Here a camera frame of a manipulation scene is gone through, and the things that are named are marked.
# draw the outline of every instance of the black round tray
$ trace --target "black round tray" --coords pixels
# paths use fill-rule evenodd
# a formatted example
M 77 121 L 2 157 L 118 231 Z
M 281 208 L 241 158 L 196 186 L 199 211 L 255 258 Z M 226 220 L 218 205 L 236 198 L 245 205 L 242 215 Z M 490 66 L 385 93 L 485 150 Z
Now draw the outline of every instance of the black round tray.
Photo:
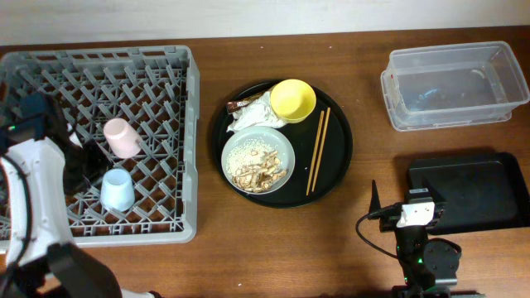
M 254 85 L 237 95 L 233 100 L 245 99 L 271 88 L 281 80 L 273 80 Z M 274 208 L 291 208 L 314 202 L 330 192 L 344 178 L 349 167 L 353 152 L 353 140 L 348 120 L 339 106 L 327 94 L 313 87 L 316 93 L 315 110 L 306 120 L 297 124 L 287 124 L 278 131 L 291 142 L 295 151 L 295 169 L 289 181 L 279 190 L 267 195 L 250 195 L 232 186 L 223 174 L 221 167 L 221 154 L 224 144 L 233 136 L 233 132 L 226 129 L 234 118 L 223 108 L 214 124 L 212 132 L 212 152 L 215 164 L 221 176 L 230 186 L 243 197 L 254 203 Z M 316 130 L 320 119 L 320 111 L 326 111 L 330 107 L 330 121 L 325 137 L 322 161 L 316 180 L 315 192 L 306 196 L 307 181 L 311 168 L 311 158 L 315 146 Z

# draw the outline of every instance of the bowl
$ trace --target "bowl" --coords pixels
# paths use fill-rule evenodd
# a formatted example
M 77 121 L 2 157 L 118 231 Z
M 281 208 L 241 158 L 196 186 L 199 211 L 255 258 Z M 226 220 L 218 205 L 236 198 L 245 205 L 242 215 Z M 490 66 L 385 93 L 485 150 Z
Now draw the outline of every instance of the bowl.
M 271 106 L 281 120 L 302 122 L 315 109 L 315 91 L 304 81 L 286 79 L 272 89 Z
M 276 183 L 274 183 L 270 189 L 260 193 L 241 190 L 232 181 L 232 176 L 227 170 L 229 153 L 234 148 L 244 146 L 246 143 L 250 143 L 253 140 L 263 141 L 265 144 L 268 144 L 274 151 L 278 151 L 277 157 L 281 161 L 279 165 L 280 171 L 287 171 L 286 175 L 280 178 Z M 270 127 L 248 127 L 239 132 L 236 132 L 226 142 L 226 144 L 224 144 L 223 153 L 221 154 L 221 166 L 223 168 L 224 176 L 236 189 L 246 192 L 248 194 L 265 195 L 270 194 L 275 190 L 278 190 L 289 180 L 295 168 L 295 152 L 292 149 L 292 145 L 289 140 L 287 140 L 287 138 L 276 129 Z

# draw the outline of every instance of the tray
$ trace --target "tray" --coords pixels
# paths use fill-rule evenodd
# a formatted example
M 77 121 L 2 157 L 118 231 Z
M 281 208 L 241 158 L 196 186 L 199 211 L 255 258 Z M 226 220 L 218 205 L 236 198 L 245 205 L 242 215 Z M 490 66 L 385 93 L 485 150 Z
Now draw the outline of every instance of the tray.
M 466 233 L 530 225 L 530 196 L 515 156 L 495 153 L 414 161 L 411 189 L 426 177 L 447 201 L 430 234 Z
M 233 100 L 245 99 L 271 88 L 281 79 L 256 84 L 237 95 Z M 221 153 L 224 144 L 233 136 L 226 132 L 234 120 L 225 108 L 221 111 L 212 132 L 212 152 L 219 173 L 237 193 L 254 203 L 274 208 L 291 208 L 309 204 L 323 197 L 337 186 L 349 168 L 353 152 L 353 140 L 348 120 L 339 106 L 327 94 L 313 87 L 316 93 L 316 107 L 309 117 L 297 124 L 287 124 L 278 129 L 291 142 L 296 155 L 295 169 L 289 181 L 281 189 L 268 195 L 249 195 L 238 190 L 226 180 L 221 167 Z M 315 192 L 306 196 L 307 181 L 311 168 L 311 158 L 316 139 L 316 130 L 320 119 L 320 111 L 331 108 L 328 132 L 325 138 L 324 151 Z
M 114 167 L 131 173 L 135 204 L 99 203 L 99 185 L 66 197 L 75 243 L 86 247 L 185 243 L 196 232 L 196 121 L 200 73 L 187 46 L 13 52 L 0 63 L 0 124 L 15 121 L 18 100 L 42 92 L 77 106 L 76 132 L 95 140 Z M 65 118 L 75 123 L 70 108 Z M 117 158 L 103 125 L 120 117 L 137 129 L 142 152 Z M 0 204 L 6 201 L 0 182 Z M 9 245 L 9 206 L 0 207 L 0 251 Z

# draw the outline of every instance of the pink cup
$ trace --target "pink cup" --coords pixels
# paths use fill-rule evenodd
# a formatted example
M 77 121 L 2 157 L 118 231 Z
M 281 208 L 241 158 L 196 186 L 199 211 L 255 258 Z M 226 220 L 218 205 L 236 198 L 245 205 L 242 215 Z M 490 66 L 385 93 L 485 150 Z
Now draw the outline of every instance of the pink cup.
M 110 148 L 119 158 L 131 158 L 142 150 L 138 145 L 142 140 L 140 135 L 124 119 L 108 120 L 103 127 L 103 134 Z

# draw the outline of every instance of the yellow bowl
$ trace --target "yellow bowl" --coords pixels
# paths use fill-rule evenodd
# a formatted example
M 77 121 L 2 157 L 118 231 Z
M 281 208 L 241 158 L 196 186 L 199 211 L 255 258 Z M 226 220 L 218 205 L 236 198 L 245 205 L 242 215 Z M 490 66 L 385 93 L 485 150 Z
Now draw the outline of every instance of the yellow bowl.
M 272 89 L 271 106 L 285 122 L 302 122 L 315 109 L 315 91 L 304 81 L 286 79 Z

